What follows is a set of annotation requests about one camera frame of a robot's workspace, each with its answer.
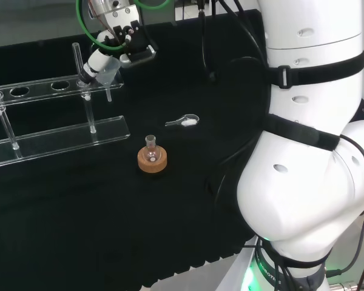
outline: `black cloth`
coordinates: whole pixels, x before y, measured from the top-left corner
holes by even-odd
[[[263,35],[260,14],[249,16]],[[235,196],[248,156],[224,180],[218,203],[225,210],[214,212],[204,191],[205,177],[250,138],[266,108],[258,64],[227,65],[256,56],[253,45],[227,16],[216,21],[207,19],[211,66],[222,68],[216,84],[202,65],[197,19],[149,26],[157,58],[123,71],[126,86],[112,92],[113,103],[104,93],[92,99],[95,119],[125,116],[129,139],[0,167],[0,290],[139,290],[231,256],[253,235]],[[231,47],[221,37],[229,31],[240,36]],[[75,74],[73,42],[86,59],[85,36],[0,48],[0,84]],[[7,113],[17,135],[86,121],[79,96],[10,106]],[[198,126],[164,127],[187,113],[200,117]],[[137,166],[149,134],[169,158],[154,176]]]

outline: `green light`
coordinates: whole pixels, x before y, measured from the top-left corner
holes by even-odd
[[[262,291],[251,267],[245,272],[240,291]]]
[[[241,291],[248,291],[250,290],[249,286],[252,284],[254,280],[254,273],[251,268],[247,269],[245,272],[243,283],[241,285]]]

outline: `clear acrylic stand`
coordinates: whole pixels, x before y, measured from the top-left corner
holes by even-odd
[[[83,61],[78,43],[73,44],[73,52],[79,72]],[[109,89],[121,86],[114,81]],[[94,120],[91,93],[102,90],[102,85],[82,83],[78,75],[0,86],[0,120],[8,137],[0,140],[0,166],[128,138],[123,116]],[[83,98],[87,123],[23,136],[14,134],[6,106],[72,95]]]

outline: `black strap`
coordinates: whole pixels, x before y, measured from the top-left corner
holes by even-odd
[[[364,52],[352,59],[316,67],[292,69],[289,65],[268,68],[268,81],[281,89],[292,86],[319,84],[344,79],[364,69]]]
[[[277,115],[268,114],[263,121],[263,130],[281,136],[282,138],[333,151],[339,144],[340,137],[331,133],[321,132],[312,127],[302,125]]]
[[[282,269],[282,273],[278,272],[276,274],[275,269],[271,267],[271,265],[267,262],[265,259],[265,256],[261,252],[261,248],[256,248],[255,251],[255,260],[258,265],[258,268],[261,271],[261,274],[266,278],[266,280],[275,287],[276,280],[278,281],[278,290],[280,291],[288,291],[293,290],[292,285],[289,286],[289,280],[286,279],[284,272],[287,272],[288,269],[286,269],[285,262],[287,258],[282,257],[281,264],[278,265]],[[321,285],[323,280],[325,279],[325,263],[322,262],[321,267],[316,271],[314,274],[303,277],[303,278],[294,278],[294,281],[292,282],[295,284],[296,290],[302,290],[302,291],[316,291]]]
[[[284,266],[287,268],[310,269],[317,267],[323,264],[332,252],[332,250],[330,250],[330,252],[326,256],[324,256],[322,259],[319,259],[318,261],[301,262],[279,255],[279,253],[272,247],[271,243],[265,239],[262,240],[262,243],[263,248],[266,251],[267,255],[270,257],[270,259],[279,266]]]

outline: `rack hole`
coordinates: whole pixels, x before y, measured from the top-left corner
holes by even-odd
[[[309,102],[309,98],[306,96],[295,96],[292,98],[292,100],[298,104],[305,104],[305,103]]]
[[[274,165],[274,169],[279,173],[287,173],[289,171],[284,165]]]
[[[29,91],[30,89],[28,87],[16,87],[11,89],[10,94],[14,97],[20,98],[27,95]]]
[[[54,89],[55,91],[63,91],[69,88],[69,85],[70,84],[67,81],[56,81],[51,84],[51,88]]]
[[[352,156],[352,162],[353,162],[355,165],[357,165],[357,166],[359,166],[359,165],[360,165],[359,160],[358,160],[358,159],[356,159],[354,156]]]

